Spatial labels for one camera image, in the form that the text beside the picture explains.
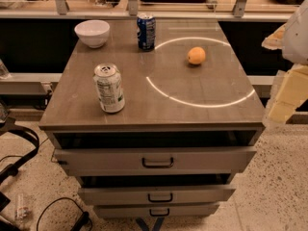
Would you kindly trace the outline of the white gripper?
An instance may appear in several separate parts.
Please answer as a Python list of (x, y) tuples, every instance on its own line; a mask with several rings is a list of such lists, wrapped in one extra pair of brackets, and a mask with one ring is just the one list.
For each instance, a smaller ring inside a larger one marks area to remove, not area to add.
[(308, 0), (283, 24), (262, 41), (269, 50), (282, 49), (284, 59), (294, 63), (282, 79), (268, 118), (277, 123), (285, 123), (308, 99)]

